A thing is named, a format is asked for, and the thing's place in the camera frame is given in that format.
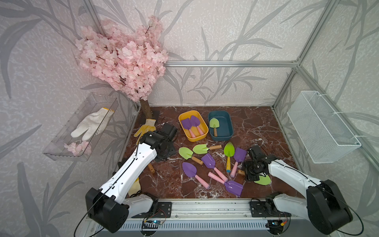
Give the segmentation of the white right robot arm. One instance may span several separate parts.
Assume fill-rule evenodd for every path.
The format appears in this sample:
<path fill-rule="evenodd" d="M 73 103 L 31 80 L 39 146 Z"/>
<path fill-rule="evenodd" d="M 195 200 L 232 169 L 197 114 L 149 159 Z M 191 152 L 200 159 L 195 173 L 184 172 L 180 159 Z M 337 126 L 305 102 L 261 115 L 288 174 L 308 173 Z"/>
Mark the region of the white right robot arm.
<path fill-rule="evenodd" d="M 352 222 L 353 215 L 335 182 L 306 175 L 276 156 L 266 155 L 259 145 L 249 148 L 247 153 L 250 157 L 244 162 L 247 178 L 256 181 L 261 174 L 276 177 L 302 195 L 299 198 L 276 192 L 266 196 L 259 206 L 267 216 L 295 215 L 308 220 L 324 235 Z"/>

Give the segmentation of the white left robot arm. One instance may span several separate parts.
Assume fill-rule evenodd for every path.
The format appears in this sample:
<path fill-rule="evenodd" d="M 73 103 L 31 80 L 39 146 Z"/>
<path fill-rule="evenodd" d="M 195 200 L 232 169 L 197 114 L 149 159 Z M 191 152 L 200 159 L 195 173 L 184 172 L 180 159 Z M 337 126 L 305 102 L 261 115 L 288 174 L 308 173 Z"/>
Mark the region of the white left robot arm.
<path fill-rule="evenodd" d="M 176 154 L 173 145 L 177 128 L 169 123 L 145 133 L 135 151 L 119 170 L 99 189 L 91 188 L 86 196 L 87 216 L 111 233 L 117 232 L 128 218 L 156 214 L 158 198 L 149 193 L 130 195 L 132 185 L 154 159 Z"/>

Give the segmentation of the green square shovel wooden handle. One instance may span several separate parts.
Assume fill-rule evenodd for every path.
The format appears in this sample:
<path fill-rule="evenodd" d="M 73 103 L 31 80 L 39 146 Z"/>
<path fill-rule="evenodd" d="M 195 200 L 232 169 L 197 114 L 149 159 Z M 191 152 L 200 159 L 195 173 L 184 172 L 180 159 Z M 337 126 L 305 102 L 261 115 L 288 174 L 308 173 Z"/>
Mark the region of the green square shovel wooden handle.
<path fill-rule="evenodd" d="M 217 137 L 218 136 L 218 132 L 217 132 L 217 128 L 220 127 L 220 122 L 217 118 L 212 118 L 210 121 L 209 121 L 209 126 L 211 128 L 213 128 L 213 133 L 214 133 L 214 136 Z"/>

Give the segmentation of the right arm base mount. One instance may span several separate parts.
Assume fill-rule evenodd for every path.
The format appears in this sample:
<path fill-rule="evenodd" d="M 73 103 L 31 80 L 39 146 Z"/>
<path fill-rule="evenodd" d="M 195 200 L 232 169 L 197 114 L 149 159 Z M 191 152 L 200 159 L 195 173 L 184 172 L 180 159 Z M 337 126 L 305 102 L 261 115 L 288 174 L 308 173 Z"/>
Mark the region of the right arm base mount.
<path fill-rule="evenodd" d="M 264 200 L 252 198 L 249 202 L 252 217 L 291 217 L 290 213 L 279 212 L 274 205 L 273 199 L 280 194 L 282 193 L 273 193 L 271 195 L 266 196 Z"/>

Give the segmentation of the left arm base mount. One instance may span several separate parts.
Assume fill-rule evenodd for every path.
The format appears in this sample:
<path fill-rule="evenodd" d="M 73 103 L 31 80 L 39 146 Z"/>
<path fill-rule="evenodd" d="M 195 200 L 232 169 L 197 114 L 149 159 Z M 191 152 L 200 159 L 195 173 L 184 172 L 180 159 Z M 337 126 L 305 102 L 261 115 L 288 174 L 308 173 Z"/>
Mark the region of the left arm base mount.
<path fill-rule="evenodd" d="M 153 204 L 149 212 L 139 213 L 138 215 L 133 216 L 132 218 L 145 218 L 158 214 L 159 217 L 171 217 L 172 202 L 171 201 L 161 201 L 156 196 L 138 191 L 135 194 L 132 194 L 130 197 L 138 197 L 140 195 L 147 195 L 153 200 Z"/>

